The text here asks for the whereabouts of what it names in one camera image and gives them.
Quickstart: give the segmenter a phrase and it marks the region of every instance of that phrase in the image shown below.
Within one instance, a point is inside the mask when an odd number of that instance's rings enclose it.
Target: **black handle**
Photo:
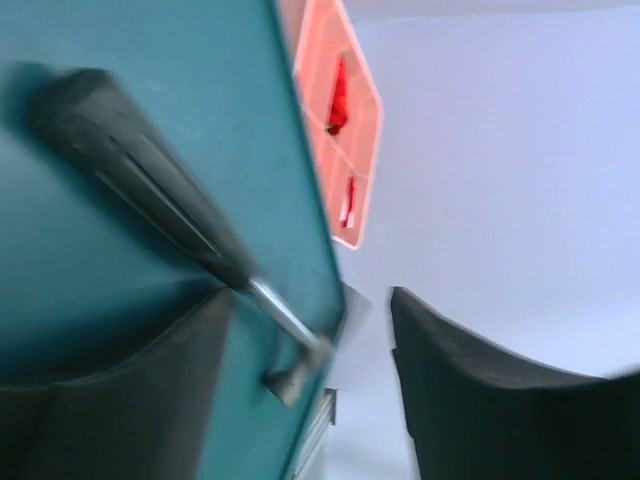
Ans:
[[[109,72],[83,69],[49,85],[34,98],[29,124],[229,287],[244,289],[257,273],[224,216]]]

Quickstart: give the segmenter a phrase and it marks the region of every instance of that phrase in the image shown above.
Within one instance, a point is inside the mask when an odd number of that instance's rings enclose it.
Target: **orange bin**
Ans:
[[[356,249],[373,186],[382,103],[342,2],[306,0],[300,5],[290,0],[280,5],[294,54],[293,74],[331,233],[334,240]],[[340,59],[347,71],[349,119],[333,137],[326,130]]]

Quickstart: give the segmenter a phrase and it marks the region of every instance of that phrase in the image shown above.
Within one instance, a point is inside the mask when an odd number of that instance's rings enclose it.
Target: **red object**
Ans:
[[[349,186],[347,187],[347,210],[342,217],[340,226],[347,228],[349,226],[349,219],[353,215],[353,210],[356,202],[356,179],[353,175],[349,177]]]
[[[347,111],[347,66],[344,59],[340,58],[338,62],[338,75],[336,77],[336,86],[333,91],[333,102],[331,102],[331,110],[329,111],[329,125],[327,132],[332,137],[340,133],[342,127],[349,120],[349,112]]]

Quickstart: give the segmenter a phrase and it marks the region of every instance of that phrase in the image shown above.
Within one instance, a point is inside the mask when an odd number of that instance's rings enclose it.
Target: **hammer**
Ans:
[[[228,287],[251,295],[300,344],[287,371],[265,374],[265,385],[286,406],[333,351],[269,285],[222,213],[182,166],[114,76],[81,69],[37,92],[30,128],[50,148],[98,179],[186,255]]]

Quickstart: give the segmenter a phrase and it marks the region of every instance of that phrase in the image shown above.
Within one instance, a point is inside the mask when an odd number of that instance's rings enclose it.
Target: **tabletop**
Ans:
[[[5,0],[0,32],[0,375],[50,368],[213,282],[26,134],[29,94],[74,67],[114,71],[292,308],[337,334],[344,297],[271,2]],[[239,300],[200,478],[278,480],[324,372],[283,407],[260,377],[293,342]]]

